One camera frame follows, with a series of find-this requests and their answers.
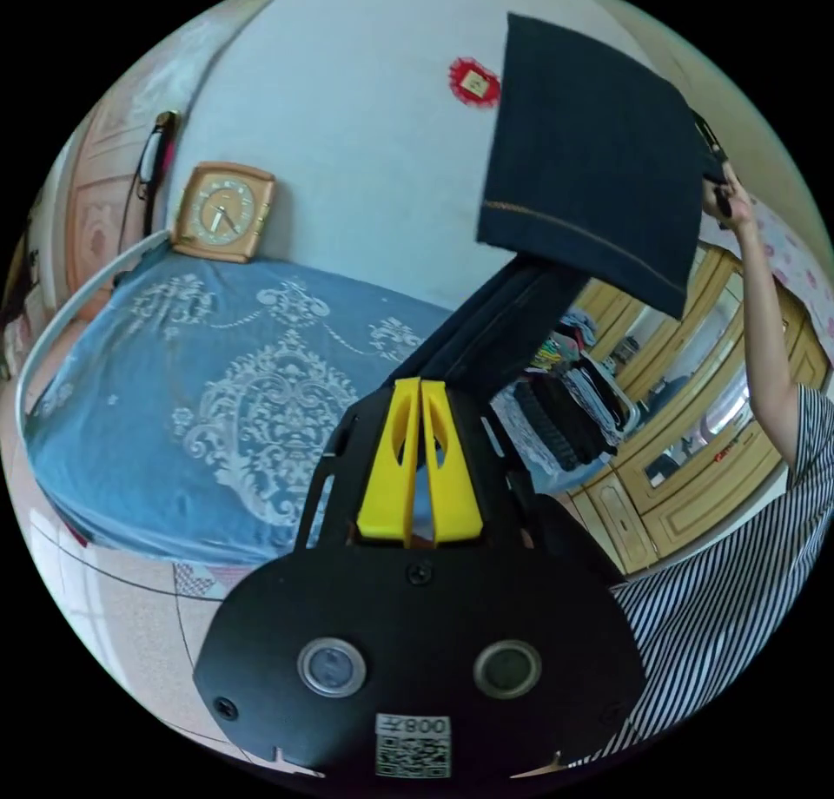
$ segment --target qr code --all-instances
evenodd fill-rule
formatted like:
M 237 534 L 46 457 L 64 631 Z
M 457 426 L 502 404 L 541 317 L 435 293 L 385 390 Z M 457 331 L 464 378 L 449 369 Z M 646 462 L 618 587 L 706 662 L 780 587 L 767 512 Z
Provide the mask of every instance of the qr code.
M 399 779 L 446 779 L 451 775 L 449 738 L 376 737 L 376 774 Z

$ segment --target blue bedsheet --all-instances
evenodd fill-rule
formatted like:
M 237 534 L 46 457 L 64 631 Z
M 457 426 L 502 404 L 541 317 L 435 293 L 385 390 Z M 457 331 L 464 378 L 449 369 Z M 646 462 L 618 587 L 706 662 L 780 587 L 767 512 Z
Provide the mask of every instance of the blue bedsheet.
M 208 565 L 276 558 L 342 414 L 447 316 L 291 263 L 157 249 L 37 402 L 25 438 L 36 480 L 100 545 Z M 541 488 L 553 459 L 513 404 L 496 402 Z M 427 508 L 422 479 L 420 518 Z

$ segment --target tiled floor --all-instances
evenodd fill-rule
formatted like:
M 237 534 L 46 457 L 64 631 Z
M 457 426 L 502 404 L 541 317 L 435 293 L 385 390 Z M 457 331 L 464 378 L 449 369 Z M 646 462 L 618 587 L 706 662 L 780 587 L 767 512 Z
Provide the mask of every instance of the tiled floor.
M 38 394 L 83 332 L 71 325 L 44 362 L 27 398 Z M 245 571 L 171 565 L 129 553 L 82 548 L 32 478 L 14 417 L 14 381 L 0 391 L 0 450 L 23 537 L 63 615 L 90 654 L 136 701 L 191 740 L 248 756 L 226 739 L 197 696 L 191 674 L 221 600 Z M 282 762 L 264 767 L 292 772 Z

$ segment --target striped shirt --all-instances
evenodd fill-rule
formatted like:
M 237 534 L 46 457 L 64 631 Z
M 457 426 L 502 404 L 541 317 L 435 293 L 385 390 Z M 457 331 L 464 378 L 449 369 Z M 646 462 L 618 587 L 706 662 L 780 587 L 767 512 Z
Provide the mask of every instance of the striped shirt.
M 707 549 L 613 590 L 647 684 L 622 731 L 582 763 L 645 741 L 706 706 L 793 605 L 834 516 L 834 402 L 802 386 L 798 399 L 797 463 L 786 492 Z

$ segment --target wooden wardrobe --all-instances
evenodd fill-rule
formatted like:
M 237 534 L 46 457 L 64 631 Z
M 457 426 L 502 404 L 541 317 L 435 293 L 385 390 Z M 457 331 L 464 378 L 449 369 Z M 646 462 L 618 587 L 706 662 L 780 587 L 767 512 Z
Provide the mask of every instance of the wooden wardrobe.
M 748 401 L 740 261 L 702 244 L 689 286 L 682 321 L 599 281 L 576 302 L 597 322 L 592 356 L 615 359 L 618 384 L 645 415 L 608 466 L 570 493 L 626 574 L 708 543 L 779 463 Z M 793 377 L 820 388 L 828 359 L 802 304 L 778 291 Z

